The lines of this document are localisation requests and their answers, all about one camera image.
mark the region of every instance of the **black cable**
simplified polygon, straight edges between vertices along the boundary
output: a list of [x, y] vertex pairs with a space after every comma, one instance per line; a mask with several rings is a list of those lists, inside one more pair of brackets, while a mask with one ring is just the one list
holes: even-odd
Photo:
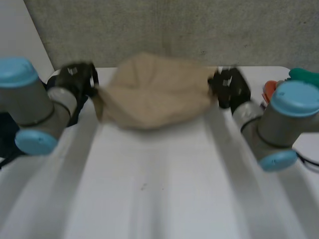
[[298, 153], [296, 150], [295, 150], [296, 154], [297, 154], [297, 157], [300, 159], [300, 161], [303, 163], [303, 165], [305, 166], [305, 168], [307, 168], [308, 170], [314, 172], [314, 173], [317, 173], [319, 174], [319, 163], [317, 162], [314, 162], [304, 156], [302, 156], [300, 153]]

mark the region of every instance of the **orange object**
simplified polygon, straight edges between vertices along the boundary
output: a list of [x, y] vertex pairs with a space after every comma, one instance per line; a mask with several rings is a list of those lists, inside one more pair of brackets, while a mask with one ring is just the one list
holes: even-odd
[[276, 90], [276, 84], [277, 84], [277, 81], [267, 81], [265, 83], [264, 93], [262, 94], [262, 96], [264, 97], [264, 100], [266, 101], [266, 103], [270, 102], [271, 96]]

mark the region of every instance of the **textured wall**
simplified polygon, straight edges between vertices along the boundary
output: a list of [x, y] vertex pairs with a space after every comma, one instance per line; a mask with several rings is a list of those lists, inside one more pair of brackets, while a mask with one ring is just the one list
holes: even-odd
[[318, 0], [24, 0], [55, 68], [140, 51], [319, 71]]

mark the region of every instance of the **white table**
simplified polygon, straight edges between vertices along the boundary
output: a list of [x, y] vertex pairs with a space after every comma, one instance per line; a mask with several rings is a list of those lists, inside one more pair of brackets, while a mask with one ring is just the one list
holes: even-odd
[[[99, 68], [100, 84], [115, 68]], [[241, 67], [262, 101], [283, 67]], [[295, 147], [318, 158], [318, 134]], [[319, 238], [319, 175], [257, 165], [229, 111], [160, 130], [98, 125], [91, 102], [48, 157], [0, 172], [1, 239]]]

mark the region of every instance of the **beige cloth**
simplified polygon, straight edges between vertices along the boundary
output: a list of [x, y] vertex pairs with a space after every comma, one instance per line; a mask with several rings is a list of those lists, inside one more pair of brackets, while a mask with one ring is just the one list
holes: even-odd
[[93, 100], [99, 121], [158, 128], [203, 113], [211, 104], [207, 79], [216, 68], [141, 53], [123, 62]]

